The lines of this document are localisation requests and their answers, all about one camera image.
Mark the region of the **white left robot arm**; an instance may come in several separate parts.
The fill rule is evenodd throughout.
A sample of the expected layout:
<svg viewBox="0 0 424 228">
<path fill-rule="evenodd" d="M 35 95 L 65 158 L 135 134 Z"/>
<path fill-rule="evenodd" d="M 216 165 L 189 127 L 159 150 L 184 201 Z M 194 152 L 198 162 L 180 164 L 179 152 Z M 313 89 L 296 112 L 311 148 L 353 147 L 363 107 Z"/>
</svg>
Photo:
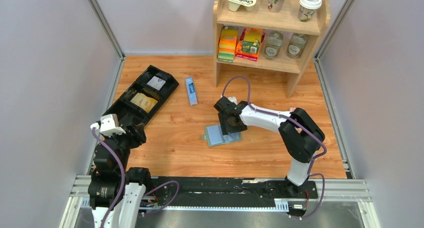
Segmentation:
<svg viewBox="0 0 424 228">
<path fill-rule="evenodd" d="M 88 186 L 89 205 L 96 228 L 133 228 L 143 196 L 153 189 L 148 168 L 126 169 L 131 149 L 147 141 L 144 123 L 119 127 L 119 132 L 100 138 L 101 124 L 90 126 L 95 147 L 94 171 Z"/>
</svg>

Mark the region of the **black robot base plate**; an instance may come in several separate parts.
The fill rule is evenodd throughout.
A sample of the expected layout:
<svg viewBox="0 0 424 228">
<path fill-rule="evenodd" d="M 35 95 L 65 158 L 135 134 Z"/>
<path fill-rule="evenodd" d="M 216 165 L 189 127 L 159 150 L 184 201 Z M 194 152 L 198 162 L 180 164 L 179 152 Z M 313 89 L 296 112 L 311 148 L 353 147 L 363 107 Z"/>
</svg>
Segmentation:
<svg viewBox="0 0 424 228">
<path fill-rule="evenodd" d="M 285 180 L 228 178 L 228 177 L 172 177 L 135 178 L 147 191 L 164 185 L 151 194 L 158 206 L 210 208 L 271 208 L 276 199 L 317 199 L 316 183 L 307 181 L 296 188 Z"/>
</svg>

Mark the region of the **gold card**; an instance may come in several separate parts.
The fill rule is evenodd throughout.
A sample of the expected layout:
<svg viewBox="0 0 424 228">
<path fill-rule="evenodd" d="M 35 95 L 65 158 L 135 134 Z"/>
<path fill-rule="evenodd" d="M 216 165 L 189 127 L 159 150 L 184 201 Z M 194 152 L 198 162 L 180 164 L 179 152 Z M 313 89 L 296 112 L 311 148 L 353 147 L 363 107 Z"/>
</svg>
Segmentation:
<svg viewBox="0 0 424 228">
<path fill-rule="evenodd" d="M 143 109 L 146 113 L 149 113 L 156 106 L 158 100 L 144 93 L 137 93 L 130 102 Z"/>
</svg>

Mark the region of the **teal card holder wallet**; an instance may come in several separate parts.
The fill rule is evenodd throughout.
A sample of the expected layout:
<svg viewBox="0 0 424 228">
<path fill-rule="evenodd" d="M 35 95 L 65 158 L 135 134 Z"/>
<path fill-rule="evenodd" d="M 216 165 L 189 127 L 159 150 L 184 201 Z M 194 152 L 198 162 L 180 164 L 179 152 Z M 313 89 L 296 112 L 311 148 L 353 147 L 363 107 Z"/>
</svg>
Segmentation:
<svg viewBox="0 0 424 228">
<path fill-rule="evenodd" d="M 204 132 L 205 134 L 201 136 L 201 139 L 207 142 L 208 147 L 236 143 L 242 140 L 240 132 L 224 135 L 219 124 L 206 126 Z"/>
</svg>

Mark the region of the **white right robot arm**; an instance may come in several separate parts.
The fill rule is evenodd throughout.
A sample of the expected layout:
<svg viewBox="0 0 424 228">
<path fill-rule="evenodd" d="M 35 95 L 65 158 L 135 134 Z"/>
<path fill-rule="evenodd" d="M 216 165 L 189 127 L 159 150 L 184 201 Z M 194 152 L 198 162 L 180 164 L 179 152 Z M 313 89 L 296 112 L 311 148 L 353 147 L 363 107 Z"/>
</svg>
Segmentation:
<svg viewBox="0 0 424 228">
<path fill-rule="evenodd" d="M 213 106 L 217 110 L 224 135 L 258 127 L 279 134 L 291 156 L 286 175 L 286 193 L 299 197 L 306 189 L 314 159 L 324 146 L 325 134 L 302 108 L 277 111 L 254 105 L 248 101 L 234 103 L 222 96 Z"/>
</svg>

